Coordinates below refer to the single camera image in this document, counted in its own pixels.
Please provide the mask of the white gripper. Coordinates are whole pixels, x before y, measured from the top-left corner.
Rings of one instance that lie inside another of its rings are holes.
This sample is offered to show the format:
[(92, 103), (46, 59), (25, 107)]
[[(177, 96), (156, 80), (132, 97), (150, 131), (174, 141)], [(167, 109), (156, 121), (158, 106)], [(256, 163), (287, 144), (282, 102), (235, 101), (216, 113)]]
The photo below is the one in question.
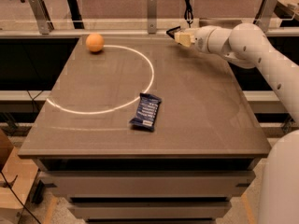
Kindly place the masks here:
[(221, 40), (216, 37), (219, 29), (219, 26), (188, 28), (184, 32), (176, 32), (175, 41), (187, 48), (195, 46), (200, 52), (219, 53), (222, 49)]

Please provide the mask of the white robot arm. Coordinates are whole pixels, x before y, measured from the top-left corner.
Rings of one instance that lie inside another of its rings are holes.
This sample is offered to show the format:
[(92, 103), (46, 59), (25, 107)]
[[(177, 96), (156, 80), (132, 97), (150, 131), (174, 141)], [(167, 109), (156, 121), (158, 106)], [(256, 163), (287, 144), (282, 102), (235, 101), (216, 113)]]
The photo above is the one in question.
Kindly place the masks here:
[[(231, 29), (213, 25), (179, 29), (174, 39), (236, 66), (257, 69), (299, 124), (299, 66), (275, 49), (260, 27), (241, 23)], [(298, 130), (279, 138), (266, 158), (257, 224), (299, 224)]]

